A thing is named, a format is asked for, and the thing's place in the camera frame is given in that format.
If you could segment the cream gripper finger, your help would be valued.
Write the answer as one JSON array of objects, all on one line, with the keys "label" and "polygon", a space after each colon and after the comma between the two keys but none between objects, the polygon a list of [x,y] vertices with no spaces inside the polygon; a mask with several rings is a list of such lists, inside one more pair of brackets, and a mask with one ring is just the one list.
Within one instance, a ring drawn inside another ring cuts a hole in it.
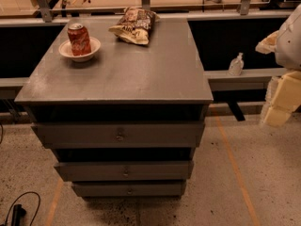
[{"label": "cream gripper finger", "polygon": [[289,71],[273,76],[268,84],[261,110],[263,124],[282,126],[301,105],[301,72]]},{"label": "cream gripper finger", "polygon": [[268,35],[265,39],[257,44],[255,51],[265,55],[274,53],[277,46],[277,35],[278,31]]}]

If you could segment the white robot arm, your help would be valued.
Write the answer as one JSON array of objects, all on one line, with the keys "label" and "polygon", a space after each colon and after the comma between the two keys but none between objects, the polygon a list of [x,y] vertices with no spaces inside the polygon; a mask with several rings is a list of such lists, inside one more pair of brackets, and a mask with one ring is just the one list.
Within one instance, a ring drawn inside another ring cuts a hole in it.
[{"label": "white robot arm", "polygon": [[273,77],[269,82],[261,111],[263,123],[281,126],[301,105],[301,5],[278,31],[260,41],[255,50],[274,53],[276,63],[287,69],[280,78]]}]

